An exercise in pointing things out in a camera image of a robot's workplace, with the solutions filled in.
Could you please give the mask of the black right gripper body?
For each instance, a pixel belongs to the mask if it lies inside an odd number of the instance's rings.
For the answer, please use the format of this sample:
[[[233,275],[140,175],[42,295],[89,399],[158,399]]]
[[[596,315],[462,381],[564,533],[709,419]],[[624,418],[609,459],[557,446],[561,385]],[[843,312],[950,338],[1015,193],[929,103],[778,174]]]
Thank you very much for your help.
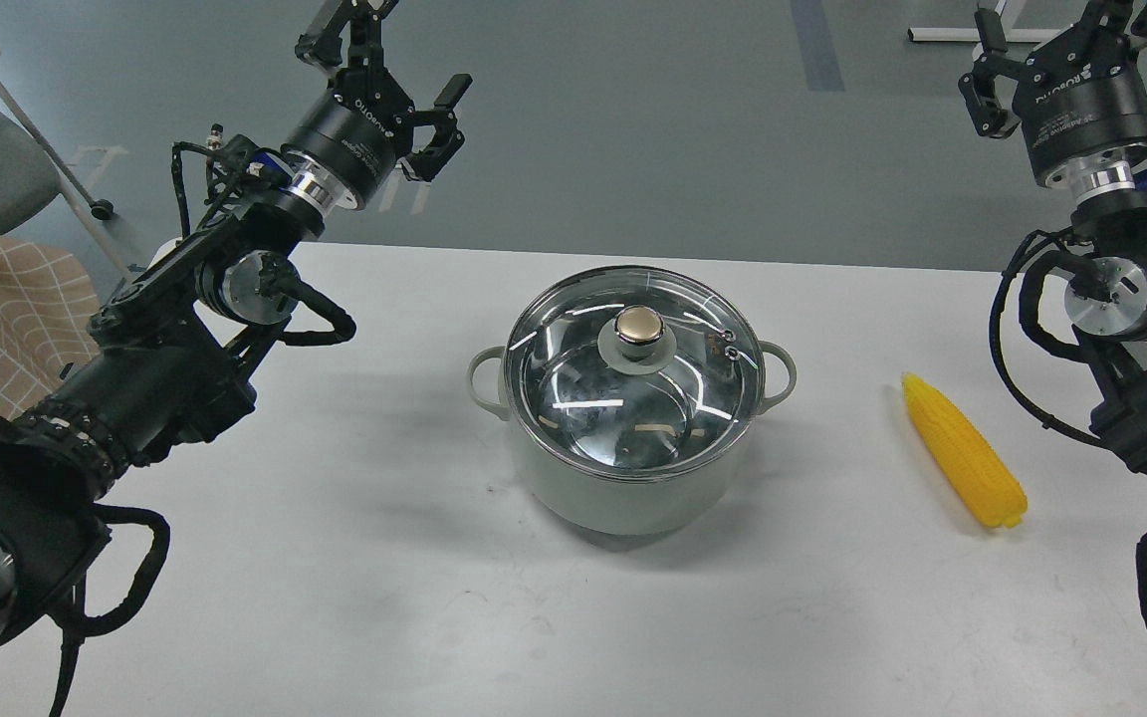
[[[1076,157],[1147,159],[1147,91],[1137,59],[1128,36],[1095,36],[1086,50],[1061,36],[1033,49],[1014,114],[1037,185],[1055,184]]]

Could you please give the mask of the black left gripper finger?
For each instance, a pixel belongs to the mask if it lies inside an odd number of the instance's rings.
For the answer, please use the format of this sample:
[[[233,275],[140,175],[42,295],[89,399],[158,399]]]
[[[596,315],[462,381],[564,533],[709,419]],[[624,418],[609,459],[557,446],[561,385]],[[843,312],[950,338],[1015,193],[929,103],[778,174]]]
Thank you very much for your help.
[[[431,182],[450,159],[465,145],[465,134],[458,127],[457,106],[466,91],[473,86],[473,76],[452,76],[434,99],[431,109],[411,111],[411,128],[432,127],[434,135],[418,151],[411,151],[401,161],[401,176],[409,181]]]
[[[295,56],[325,76],[358,70],[377,76],[385,69],[382,22],[396,1],[325,1],[295,45]]]

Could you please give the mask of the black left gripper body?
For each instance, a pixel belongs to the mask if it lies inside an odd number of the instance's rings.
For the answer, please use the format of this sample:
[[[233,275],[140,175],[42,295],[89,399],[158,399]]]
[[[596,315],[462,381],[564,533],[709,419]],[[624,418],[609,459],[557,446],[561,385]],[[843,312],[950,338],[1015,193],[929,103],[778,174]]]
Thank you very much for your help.
[[[413,145],[409,95],[387,69],[344,69],[310,107],[282,154],[313,159],[344,186],[341,205],[360,210]]]

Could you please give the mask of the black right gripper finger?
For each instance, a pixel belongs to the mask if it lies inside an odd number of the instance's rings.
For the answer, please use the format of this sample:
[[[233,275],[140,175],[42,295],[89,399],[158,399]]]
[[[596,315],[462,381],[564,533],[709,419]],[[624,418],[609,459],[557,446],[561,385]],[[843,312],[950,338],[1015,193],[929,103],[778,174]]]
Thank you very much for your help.
[[[999,77],[1020,79],[1023,64],[1008,56],[1008,41],[1000,13],[978,8],[973,18],[978,31],[982,54],[974,61],[970,72],[959,81],[959,91],[978,137],[1006,139],[1020,120],[1006,109],[998,98],[996,80]]]
[[[1077,53],[1130,53],[1147,47],[1147,1],[1089,1],[1077,22]]]

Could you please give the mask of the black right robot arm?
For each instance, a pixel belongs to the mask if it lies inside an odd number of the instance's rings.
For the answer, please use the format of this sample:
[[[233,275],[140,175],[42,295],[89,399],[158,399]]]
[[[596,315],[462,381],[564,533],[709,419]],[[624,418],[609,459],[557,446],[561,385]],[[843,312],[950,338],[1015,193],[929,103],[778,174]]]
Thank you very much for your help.
[[[1023,132],[1033,181],[1064,187],[1075,204],[1064,231],[1035,231],[1020,246],[989,318],[994,367],[1037,421],[1105,449],[1147,475],[1147,92],[1138,56],[1147,3],[1089,1],[1080,18],[1024,59],[1008,55],[1000,14],[974,15],[980,54],[959,89],[980,137]],[[1086,364],[1101,403],[1080,431],[1015,385],[1000,320],[1021,274],[1017,319],[1028,340]]]

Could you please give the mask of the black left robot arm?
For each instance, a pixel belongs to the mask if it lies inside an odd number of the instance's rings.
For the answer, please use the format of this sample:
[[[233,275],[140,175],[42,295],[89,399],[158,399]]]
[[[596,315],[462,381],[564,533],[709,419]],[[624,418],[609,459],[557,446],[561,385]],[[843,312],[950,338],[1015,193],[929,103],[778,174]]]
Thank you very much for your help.
[[[270,350],[333,346],[356,321],[292,265],[334,209],[361,210],[395,169],[428,182],[465,142],[446,83],[420,110],[385,63],[392,1],[328,1],[296,42],[325,93],[279,148],[223,137],[172,149],[184,237],[88,324],[99,353],[58,390],[0,416],[0,647],[42,617],[61,631],[61,714],[81,644],[145,607],[167,559],[159,513],[106,494],[173,446],[209,443],[253,411]]]

